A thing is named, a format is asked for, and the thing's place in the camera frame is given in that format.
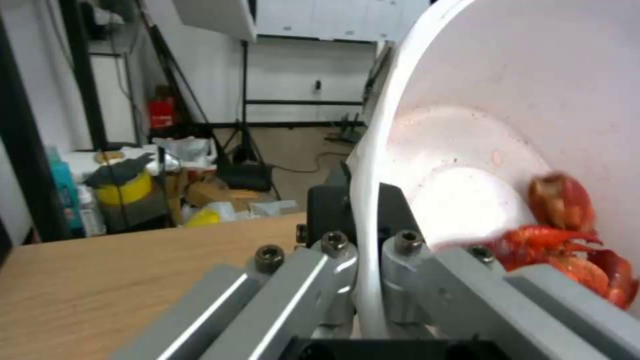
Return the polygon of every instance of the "electrical cable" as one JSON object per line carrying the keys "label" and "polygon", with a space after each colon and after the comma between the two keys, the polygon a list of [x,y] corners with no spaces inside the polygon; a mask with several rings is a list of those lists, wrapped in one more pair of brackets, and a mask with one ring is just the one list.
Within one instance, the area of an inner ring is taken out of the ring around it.
{"label": "electrical cable", "polygon": [[118,202],[120,203],[120,214],[122,215],[122,222],[124,223],[124,228],[128,229],[129,217],[127,216],[127,209],[124,205],[124,201],[122,200],[122,191],[120,189],[120,185],[118,185],[116,181],[116,174],[115,172],[113,172],[113,167],[111,167],[111,162],[109,161],[107,154],[105,154],[102,149],[99,149],[98,151],[102,154],[102,158],[104,159],[104,162],[107,163],[107,169],[109,170],[109,177],[111,178],[111,182],[113,183],[113,186],[115,186],[116,190],[118,190]]}
{"label": "electrical cable", "polygon": [[343,152],[332,152],[332,151],[321,152],[318,155],[316,155],[316,157],[315,157],[316,168],[313,169],[313,170],[298,170],[298,169],[287,168],[287,167],[283,167],[283,166],[275,165],[275,164],[271,164],[271,166],[273,168],[278,168],[278,169],[280,169],[282,171],[293,172],[295,174],[315,174],[316,172],[320,171],[320,169],[321,169],[320,158],[322,158],[323,156],[327,156],[327,155],[349,156],[349,154],[346,154],[346,153],[343,153]]}

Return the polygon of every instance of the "wooden table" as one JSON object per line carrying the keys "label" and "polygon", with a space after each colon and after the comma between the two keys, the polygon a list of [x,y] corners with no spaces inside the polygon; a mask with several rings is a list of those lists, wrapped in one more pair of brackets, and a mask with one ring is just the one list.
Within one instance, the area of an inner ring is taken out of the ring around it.
{"label": "wooden table", "polygon": [[266,243],[292,250],[287,215],[27,245],[0,270],[0,359],[105,359],[215,263],[244,266]]}

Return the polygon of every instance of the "yellow container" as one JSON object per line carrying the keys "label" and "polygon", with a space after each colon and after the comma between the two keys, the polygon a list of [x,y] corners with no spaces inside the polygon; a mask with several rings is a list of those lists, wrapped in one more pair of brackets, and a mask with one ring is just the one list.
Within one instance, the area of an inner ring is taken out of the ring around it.
{"label": "yellow container", "polygon": [[[151,175],[143,170],[135,178],[120,186],[123,204],[131,204],[145,197],[153,187]],[[101,186],[97,191],[98,200],[105,205],[120,205],[118,187],[115,185]]]}

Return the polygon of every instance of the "black screw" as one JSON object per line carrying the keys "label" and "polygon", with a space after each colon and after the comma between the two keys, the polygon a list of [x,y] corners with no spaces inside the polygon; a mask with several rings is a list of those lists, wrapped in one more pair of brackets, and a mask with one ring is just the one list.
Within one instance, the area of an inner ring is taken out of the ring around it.
{"label": "black screw", "polygon": [[337,258],[347,248],[348,243],[349,239],[342,231],[329,231],[320,239],[320,248],[325,254]]}
{"label": "black screw", "polygon": [[296,225],[296,243],[299,243],[299,244],[307,243],[307,225],[306,224]]}
{"label": "black screw", "polygon": [[259,272],[273,274],[284,263],[284,251],[278,245],[260,247],[253,257]]}
{"label": "black screw", "polygon": [[467,251],[474,258],[478,259],[481,263],[490,264],[495,260],[495,256],[493,255],[493,251],[484,245],[473,245],[470,246]]}
{"label": "black screw", "polygon": [[420,251],[424,239],[422,235],[413,230],[401,230],[395,237],[396,251],[402,255],[413,255]]}

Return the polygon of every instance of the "white cabinet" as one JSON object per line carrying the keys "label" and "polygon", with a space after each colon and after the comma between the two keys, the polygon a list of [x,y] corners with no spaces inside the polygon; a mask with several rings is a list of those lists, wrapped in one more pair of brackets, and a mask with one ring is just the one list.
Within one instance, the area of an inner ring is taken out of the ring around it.
{"label": "white cabinet", "polygon": [[258,33],[322,40],[402,40],[429,0],[258,0]]}
{"label": "white cabinet", "polygon": [[368,0],[365,31],[370,40],[397,40],[403,0]]}
{"label": "white cabinet", "polygon": [[312,32],[320,39],[361,40],[370,0],[316,0]]}
{"label": "white cabinet", "polygon": [[413,24],[424,13],[431,2],[429,0],[404,0],[402,10],[402,20],[397,33],[397,40],[400,41],[409,33]]}
{"label": "white cabinet", "polygon": [[312,37],[314,3],[314,0],[258,0],[258,33]]}

